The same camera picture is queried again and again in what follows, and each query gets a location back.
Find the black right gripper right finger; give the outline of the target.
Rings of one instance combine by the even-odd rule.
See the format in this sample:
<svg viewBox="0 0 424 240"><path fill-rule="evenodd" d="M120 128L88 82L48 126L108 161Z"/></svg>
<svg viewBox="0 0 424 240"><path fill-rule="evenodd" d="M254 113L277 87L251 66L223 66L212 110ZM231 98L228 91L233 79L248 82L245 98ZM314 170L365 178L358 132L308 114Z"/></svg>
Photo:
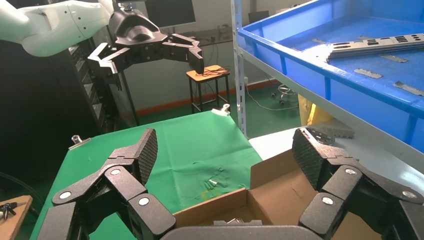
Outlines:
<svg viewBox="0 0 424 240"><path fill-rule="evenodd" d="M299 225L331 239L347 213L359 216L383 240L424 237L424 198L376 174L344 149L318 141L309 128L295 130L292 154L316 195Z"/></svg>

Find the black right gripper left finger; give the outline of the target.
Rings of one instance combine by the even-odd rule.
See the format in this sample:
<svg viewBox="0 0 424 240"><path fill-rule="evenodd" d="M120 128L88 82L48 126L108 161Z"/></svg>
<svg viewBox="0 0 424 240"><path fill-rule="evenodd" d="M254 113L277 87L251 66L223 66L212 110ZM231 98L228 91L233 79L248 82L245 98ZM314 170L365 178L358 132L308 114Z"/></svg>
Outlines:
<svg viewBox="0 0 424 240"><path fill-rule="evenodd" d="M105 218L117 214L136 239L161 239L176 219L146 188L157 155L153 128L135 144L115 149L99 170L53 196L37 238L87 240Z"/></svg>

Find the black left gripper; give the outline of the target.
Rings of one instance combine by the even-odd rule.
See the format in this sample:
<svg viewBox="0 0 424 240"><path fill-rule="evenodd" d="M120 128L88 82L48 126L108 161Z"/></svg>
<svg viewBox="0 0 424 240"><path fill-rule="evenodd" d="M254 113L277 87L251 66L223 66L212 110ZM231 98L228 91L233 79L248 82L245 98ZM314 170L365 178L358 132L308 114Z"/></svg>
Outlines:
<svg viewBox="0 0 424 240"><path fill-rule="evenodd" d="M112 13L109 30L114 46L99 44L88 56L95 76L105 84L114 84L118 91L123 87L120 74L134 64L162 59L188 63L197 74L203 74L205 63L200 42L192 37L161 33L139 10L117 10Z"/></svg>

